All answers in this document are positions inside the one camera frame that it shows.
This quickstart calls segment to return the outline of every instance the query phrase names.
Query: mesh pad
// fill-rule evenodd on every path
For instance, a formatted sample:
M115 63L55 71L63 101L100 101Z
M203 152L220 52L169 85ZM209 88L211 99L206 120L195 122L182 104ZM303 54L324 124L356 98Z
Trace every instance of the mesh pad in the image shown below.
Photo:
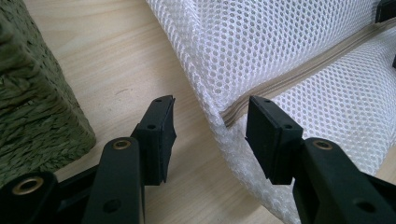
M235 176L277 217L299 222L290 187L269 184L244 140L246 116L227 129L220 113L372 23L378 1L148 3ZM304 127L304 137L338 143L369 174L395 142L394 33L378 35L273 99Z

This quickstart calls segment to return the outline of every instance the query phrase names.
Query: clamp jaw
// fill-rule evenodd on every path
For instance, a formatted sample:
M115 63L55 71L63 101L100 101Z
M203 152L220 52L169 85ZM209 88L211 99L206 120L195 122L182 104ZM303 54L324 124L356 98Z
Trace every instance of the clamp jaw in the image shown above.
M247 141L273 185L290 185L302 223L396 223L396 186L364 174L334 142L303 140L274 102L251 96Z
M22 175L0 190L0 223L144 223L145 186L166 181L175 99L154 100L131 137L109 141L99 165L58 183Z

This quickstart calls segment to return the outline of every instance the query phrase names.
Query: brass insert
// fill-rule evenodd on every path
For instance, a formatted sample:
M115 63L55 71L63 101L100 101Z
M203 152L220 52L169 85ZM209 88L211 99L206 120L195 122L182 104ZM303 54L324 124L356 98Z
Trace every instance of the brass insert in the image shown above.
M40 176L28 177L22 180L17 186L12 189L15 195L25 195L39 189L44 183L44 179Z
M324 150L332 149L332 144L327 142L327 141L316 140L316 141L314 141L313 144L314 144L315 147L318 147L320 149L324 149Z
M131 145L131 142L128 140L119 140L113 144L113 148L121 150L121 149L125 149L125 148L129 147L130 145Z

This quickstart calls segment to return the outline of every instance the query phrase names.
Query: woven texture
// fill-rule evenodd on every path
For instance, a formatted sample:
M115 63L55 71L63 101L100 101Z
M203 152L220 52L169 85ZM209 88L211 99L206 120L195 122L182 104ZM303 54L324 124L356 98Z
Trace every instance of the woven texture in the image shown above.
M246 116L220 113L374 22L378 0L148 0L168 35L235 176L273 214L299 223L291 187L274 187L244 139ZM396 141L395 29L357 47L273 99L308 136L339 144L373 175Z
M22 1L0 0L0 186L55 171L88 152L94 133Z

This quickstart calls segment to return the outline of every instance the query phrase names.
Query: wooden table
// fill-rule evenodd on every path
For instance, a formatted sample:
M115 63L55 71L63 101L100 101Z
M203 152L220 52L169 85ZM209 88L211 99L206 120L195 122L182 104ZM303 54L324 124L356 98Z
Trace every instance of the wooden table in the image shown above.
M173 94L177 140L168 182L147 188L147 223L280 223L228 169L177 56L144 0L25 4L97 137L90 153L56 173L60 180L97 164L107 141L129 136L153 99ZM395 151L379 172L393 183Z

